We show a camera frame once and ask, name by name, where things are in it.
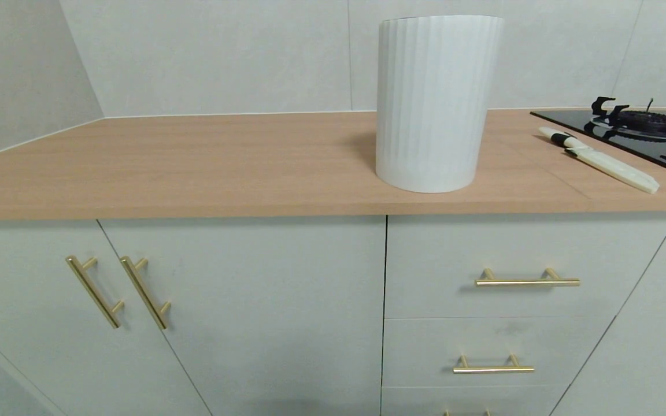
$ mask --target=gold handle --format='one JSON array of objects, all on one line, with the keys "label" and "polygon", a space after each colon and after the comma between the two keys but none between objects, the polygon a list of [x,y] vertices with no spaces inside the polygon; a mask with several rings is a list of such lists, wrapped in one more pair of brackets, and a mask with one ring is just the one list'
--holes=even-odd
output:
[{"label": "gold handle", "polygon": [[73,273],[76,274],[76,277],[79,278],[79,282],[82,282],[84,289],[89,292],[89,295],[99,307],[99,310],[104,314],[104,318],[109,321],[109,325],[112,325],[114,329],[118,329],[120,327],[120,321],[117,320],[116,314],[117,311],[121,310],[125,306],[125,303],[120,300],[113,308],[109,308],[101,293],[99,293],[99,290],[92,283],[87,270],[97,263],[97,258],[92,257],[87,260],[86,263],[82,264],[79,259],[76,258],[76,256],[70,255],[66,257],[66,263],[68,263],[68,265],[71,267],[71,270],[73,270]]},{"label": "gold handle", "polygon": [[166,321],[166,312],[171,307],[171,302],[164,303],[160,309],[156,307],[156,304],[153,303],[153,300],[151,300],[151,295],[148,292],[148,289],[143,283],[143,279],[140,277],[139,269],[145,267],[146,264],[148,264],[148,259],[141,258],[137,264],[133,264],[132,260],[130,260],[130,257],[125,255],[120,258],[120,263],[122,263],[122,267],[124,267],[125,272],[127,272],[127,276],[130,277],[130,281],[132,281],[132,284],[135,285],[135,289],[138,290],[140,297],[143,299],[143,303],[145,303],[145,305],[148,307],[148,311],[150,312],[151,316],[153,316],[153,320],[156,321],[158,327],[161,329],[168,328],[169,325]]},{"label": "gold handle", "polygon": [[510,362],[513,365],[507,367],[470,367],[469,363],[467,363],[467,358],[463,354],[459,358],[459,361],[462,363],[462,366],[454,367],[454,374],[508,374],[536,371],[534,367],[521,366],[518,363],[518,358],[513,353],[510,354]]},{"label": "gold handle", "polygon": [[[452,416],[452,414],[449,413],[449,411],[445,411],[445,412],[443,413],[443,416]],[[490,411],[489,411],[489,410],[486,410],[486,411],[484,411],[483,416],[492,416],[492,415],[490,414]]]},{"label": "gold handle", "polygon": [[554,269],[545,269],[548,279],[535,279],[528,281],[500,281],[492,274],[491,269],[484,269],[484,279],[476,279],[474,286],[543,286],[543,287],[569,287],[579,286],[579,279],[562,279]]}]

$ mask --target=wooden countertop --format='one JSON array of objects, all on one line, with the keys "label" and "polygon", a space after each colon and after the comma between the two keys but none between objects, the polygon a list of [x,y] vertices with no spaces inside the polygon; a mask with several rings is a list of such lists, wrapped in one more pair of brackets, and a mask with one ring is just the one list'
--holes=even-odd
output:
[{"label": "wooden countertop", "polygon": [[528,110],[489,113],[471,186],[419,194],[380,181],[375,113],[109,118],[0,153],[0,220],[570,213],[666,210],[541,139]]}]

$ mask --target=drawer front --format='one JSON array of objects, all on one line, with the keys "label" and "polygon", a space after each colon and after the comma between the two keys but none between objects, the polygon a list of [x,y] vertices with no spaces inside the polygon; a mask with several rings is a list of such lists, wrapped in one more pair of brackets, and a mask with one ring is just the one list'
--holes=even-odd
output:
[{"label": "drawer front", "polygon": [[[387,319],[384,387],[568,385],[611,318]],[[454,374],[460,356],[478,367],[510,366],[510,354],[531,373]]]},{"label": "drawer front", "polygon": [[[613,316],[666,235],[666,213],[392,216],[386,318]],[[476,287],[539,279],[578,287]]]},{"label": "drawer front", "polygon": [[382,389],[382,416],[548,416],[566,385]]}]

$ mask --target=kitchen cabinet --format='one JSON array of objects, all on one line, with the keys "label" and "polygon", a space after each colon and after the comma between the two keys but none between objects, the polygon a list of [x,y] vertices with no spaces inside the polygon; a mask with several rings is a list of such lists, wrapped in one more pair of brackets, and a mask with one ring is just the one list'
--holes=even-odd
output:
[{"label": "kitchen cabinet", "polygon": [[[666,235],[666,213],[396,216],[387,235],[387,318],[618,313]],[[576,287],[476,287],[552,268]]]},{"label": "kitchen cabinet", "polygon": [[383,415],[548,416],[665,236],[666,213],[389,218]]},{"label": "kitchen cabinet", "polygon": [[542,416],[565,392],[565,385],[497,387],[385,387],[382,416]]},{"label": "kitchen cabinet", "polygon": [[[69,255],[97,259],[118,329]],[[69,416],[209,414],[96,221],[0,222],[0,352]]]},{"label": "kitchen cabinet", "polygon": [[666,414],[666,239],[553,416]]},{"label": "kitchen cabinet", "polygon": [[[387,319],[384,387],[568,385],[605,331],[603,318]],[[521,366],[515,374],[453,374],[462,366]]]},{"label": "kitchen cabinet", "polygon": [[100,222],[214,416],[379,413],[383,216]]}]

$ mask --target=white vase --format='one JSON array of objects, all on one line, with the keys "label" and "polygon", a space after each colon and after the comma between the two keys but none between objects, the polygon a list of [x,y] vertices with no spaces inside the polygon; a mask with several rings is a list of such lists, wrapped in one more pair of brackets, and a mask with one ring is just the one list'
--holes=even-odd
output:
[{"label": "white vase", "polygon": [[503,20],[399,18],[380,25],[377,175],[414,192],[474,180]]}]

